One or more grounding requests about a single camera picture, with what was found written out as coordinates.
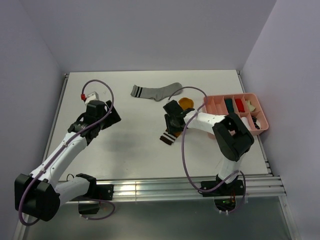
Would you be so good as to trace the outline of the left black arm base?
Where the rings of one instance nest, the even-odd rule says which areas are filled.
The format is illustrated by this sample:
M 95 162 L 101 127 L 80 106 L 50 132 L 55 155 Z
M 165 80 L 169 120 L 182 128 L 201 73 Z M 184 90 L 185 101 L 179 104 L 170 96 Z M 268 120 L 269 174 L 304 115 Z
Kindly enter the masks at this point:
M 111 202 L 113 199 L 114 185 L 99 184 L 95 187 L 90 196 L 80 195 L 71 200 L 78 203 L 78 213 L 88 218 L 102 218 L 103 214 L 111 216 L 115 212 L 115 205 Z

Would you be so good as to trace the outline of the dark green reindeer sock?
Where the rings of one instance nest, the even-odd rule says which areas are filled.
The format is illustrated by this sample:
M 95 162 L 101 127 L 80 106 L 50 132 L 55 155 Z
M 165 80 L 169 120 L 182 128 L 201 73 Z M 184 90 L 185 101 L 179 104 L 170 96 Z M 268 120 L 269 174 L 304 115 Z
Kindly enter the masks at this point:
M 227 109 L 227 112 L 230 114 L 230 113 L 234 113 L 235 110 L 234 110 L 234 107 L 233 107 L 233 101 L 231 98 L 226 98 L 224 100 L 225 102 L 225 105 L 226 105 L 226 109 Z

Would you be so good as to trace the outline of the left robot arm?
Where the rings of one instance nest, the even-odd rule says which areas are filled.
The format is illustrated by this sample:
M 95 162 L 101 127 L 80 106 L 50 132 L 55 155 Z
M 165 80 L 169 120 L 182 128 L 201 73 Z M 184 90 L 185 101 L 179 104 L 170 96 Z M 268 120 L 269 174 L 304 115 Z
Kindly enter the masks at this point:
M 48 222 L 63 204 L 76 198 L 104 201 L 93 176 L 78 173 L 64 183 L 59 183 L 59 179 L 100 131 L 120 121 L 112 101 L 89 101 L 86 111 L 69 126 L 62 142 L 51 155 L 30 174 L 20 174 L 15 179 L 15 209 L 24 226 L 32 226 L 32 223 L 26 222 L 23 215 Z

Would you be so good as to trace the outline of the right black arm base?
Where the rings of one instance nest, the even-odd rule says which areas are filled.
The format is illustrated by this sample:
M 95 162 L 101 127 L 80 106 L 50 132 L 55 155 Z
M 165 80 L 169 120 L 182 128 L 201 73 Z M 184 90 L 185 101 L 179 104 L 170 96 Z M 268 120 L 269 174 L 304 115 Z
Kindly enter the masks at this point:
M 219 214 L 229 215 L 246 201 L 246 182 L 236 177 L 231 183 L 223 183 L 222 180 L 202 181 L 199 193 L 205 197 L 213 197 L 214 206 Z

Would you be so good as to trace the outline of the mustard yellow striped sock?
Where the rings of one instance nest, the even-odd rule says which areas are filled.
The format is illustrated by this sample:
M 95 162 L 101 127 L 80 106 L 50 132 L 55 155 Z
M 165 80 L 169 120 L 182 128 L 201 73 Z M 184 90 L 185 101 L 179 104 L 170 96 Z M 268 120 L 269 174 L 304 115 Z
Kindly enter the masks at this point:
M 179 101 L 170 100 L 163 109 L 165 111 L 166 129 L 159 139 L 171 146 L 183 131 L 185 126 L 184 117 L 194 110 L 194 101 L 187 97 L 183 97 Z

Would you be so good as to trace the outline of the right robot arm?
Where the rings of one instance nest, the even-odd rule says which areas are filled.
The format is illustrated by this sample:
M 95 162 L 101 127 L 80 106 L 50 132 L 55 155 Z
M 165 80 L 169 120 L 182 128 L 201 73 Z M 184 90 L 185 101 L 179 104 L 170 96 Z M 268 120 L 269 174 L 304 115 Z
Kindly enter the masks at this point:
M 214 115 L 199 112 L 194 108 L 184 110 L 175 100 L 168 102 L 163 109 L 168 133 L 182 133 L 181 156 L 187 178 L 190 178 L 185 161 L 184 141 L 187 129 L 196 129 L 214 135 L 223 155 L 222 167 L 217 175 L 214 189 L 222 195 L 229 194 L 238 180 L 243 157 L 254 143 L 253 135 L 241 118 L 235 113 Z

